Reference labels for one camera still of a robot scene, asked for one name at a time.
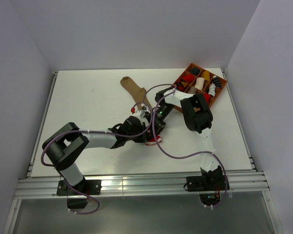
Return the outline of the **red white striped sock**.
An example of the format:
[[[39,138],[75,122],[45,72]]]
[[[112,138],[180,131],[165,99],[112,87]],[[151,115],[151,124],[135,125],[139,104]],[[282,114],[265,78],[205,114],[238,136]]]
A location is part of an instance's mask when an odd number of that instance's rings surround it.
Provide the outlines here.
[[[153,134],[151,134],[150,130],[147,130],[147,133],[150,137],[149,141],[146,142],[147,146],[156,145],[157,142],[158,143],[162,142],[162,138],[161,138],[160,134],[158,134],[158,135],[156,135],[156,137],[154,137]]]

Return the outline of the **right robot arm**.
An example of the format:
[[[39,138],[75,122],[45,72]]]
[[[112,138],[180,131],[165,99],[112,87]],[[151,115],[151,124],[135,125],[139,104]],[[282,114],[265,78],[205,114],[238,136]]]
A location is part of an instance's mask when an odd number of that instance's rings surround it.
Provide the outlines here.
[[[222,162],[213,151],[200,150],[198,152],[184,155],[173,156],[166,152],[156,136],[163,128],[165,118],[170,114],[174,106],[182,109],[184,123],[188,130],[195,132],[202,139],[207,140],[211,134],[213,115],[203,94],[187,94],[167,88],[159,91],[155,96],[156,106],[151,118],[152,134],[155,144],[166,156],[172,159],[188,159],[193,156],[199,156],[202,165],[200,167],[202,175],[200,176],[198,187],[207,190],[214,189],[222,180],[225,186],[228,186],[226,171]]]

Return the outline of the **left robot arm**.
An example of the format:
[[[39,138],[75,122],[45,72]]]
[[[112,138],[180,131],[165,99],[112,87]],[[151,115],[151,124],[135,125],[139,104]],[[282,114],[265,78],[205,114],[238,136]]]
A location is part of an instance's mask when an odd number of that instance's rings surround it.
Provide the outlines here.
[[[144,143],[149,140],[147,126],[150,115],[139,117],[131,115],[124,123],[108,128],[104,132],[94,131],[89,133],[69,122],[47,139],[43,145],[45,153],[58,173],[68,182],[68,190],[75,195],[87,191],[87,182],[80,172],[76,159],[87,148],[116,149],[132,140]]]

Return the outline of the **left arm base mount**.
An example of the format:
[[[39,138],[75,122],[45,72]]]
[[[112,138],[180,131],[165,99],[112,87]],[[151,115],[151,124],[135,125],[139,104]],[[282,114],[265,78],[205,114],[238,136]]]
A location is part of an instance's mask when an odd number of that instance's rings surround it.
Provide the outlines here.
[[[83,179],[75,186],[69,185],[64,179],[59,181],[56,195],[66,197],[74,195],[84,196],[84,198],[68,198],[66,200],[67,208],[77,214],[91,214],[96,212],[100,207],[99,201],[92,197],[92,195],[100,195],[101,187],[102,181],[99,179]],[[83,212],[82,210],[85,209],[90,202],[94,202],[97,207],[93,211]]]

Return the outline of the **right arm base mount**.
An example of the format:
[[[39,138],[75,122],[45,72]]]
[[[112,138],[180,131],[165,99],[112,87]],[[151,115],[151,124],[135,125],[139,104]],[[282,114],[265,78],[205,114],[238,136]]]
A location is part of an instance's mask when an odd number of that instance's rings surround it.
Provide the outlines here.
[[[201,173],[200,176],[187,176],[183,188],[187,192],[207,192],[199,195],[200,201],[204,206],[212,208],[220,203],[221,191],[230,189],[229,181],[220,166],[208,172],[201,169]]]

